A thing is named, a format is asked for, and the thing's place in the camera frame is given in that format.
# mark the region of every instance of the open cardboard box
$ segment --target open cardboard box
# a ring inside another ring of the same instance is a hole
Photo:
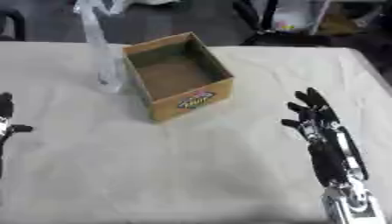
[[[231,73],[191,32],[123,48],[134,87],[155,121],[228,98]]]

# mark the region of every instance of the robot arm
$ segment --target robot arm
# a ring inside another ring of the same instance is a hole
[[[11,124],[13,112],[12,95],[9,93],[0,94],[0,178],[3,176],[3,149],[7,139],[18,132],[32,131],[31,126]]]
[[[282,125],[298,130],[309,143],[313,169],[325,188],[322,201],[329,219],[337,224],[386,223],[377,199],[364,185],[369,175],[361,154],[335,112],[314,88],[295,96],[306,107],[289,102],[298,121],[283,119]]]

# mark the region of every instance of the white tablecloth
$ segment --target white tablecloth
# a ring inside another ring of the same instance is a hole
[[[235,76],[232,98],[154,124],[135,95],[96,88],[83,44],[0,49],[14,123],[36,128],[6,144],[0,223],[323,220],[306,142],[279,122],[307,87],[350,129],[392,214],[392,100],[355,51],[212,48]]]

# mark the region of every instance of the clear plastic bottle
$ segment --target clear plastic bottle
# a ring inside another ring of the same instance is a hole
[[[80,13],[83,21],[86,41],[90,45],[93,66],[98,74],[101,88],[110,93],[120,92],[126,77],[122,55],[110,49],[95,15],[95,9],[106,15],[109,15],[109,11],[101,0],[80,0],[75,9]]]

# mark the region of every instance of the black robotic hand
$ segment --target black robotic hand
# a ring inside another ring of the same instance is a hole
[[[3,175],[3,147],[9,137],[18,132],[31,132],[32,127],[22,124],[10,124],[14,112],[14,103],[10,93],[0,94],[0,178]]]
[[[368,179],[368,171],[354,141],[324,97],[311,87],[306,93],[297,91],[295,96],[306,106],[289,102],[287,106],[298,113],[298,121],[283,119],[282,125],[298,130],[309,142],[308,150],[320,184],[327,187],[347,182],[347,172],[352,168],[347,155],[355,158],[361,178]]]

